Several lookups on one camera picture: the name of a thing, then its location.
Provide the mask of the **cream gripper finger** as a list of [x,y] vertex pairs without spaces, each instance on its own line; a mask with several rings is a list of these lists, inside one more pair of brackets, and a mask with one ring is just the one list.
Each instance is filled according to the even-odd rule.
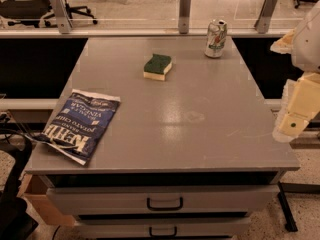
[[296,139],[320,112],[320,75],[304,73],[298,80],[286,81],[281,109],[272,132],[278,142]]
[[270,50],[279,54],[291,54],[293,47],[293,37],[295,34],[295,30],[292,29],[288,33],[286,33],[283,37],[275,41]]

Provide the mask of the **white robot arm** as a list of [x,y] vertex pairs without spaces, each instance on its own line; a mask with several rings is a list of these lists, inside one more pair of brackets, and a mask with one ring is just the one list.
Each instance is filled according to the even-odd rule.
[[303,71],[297,80],[286,81],[272,133],[278,142],[290,142],[320,112],[320,2],[270,50],[290,54],[292,65]]

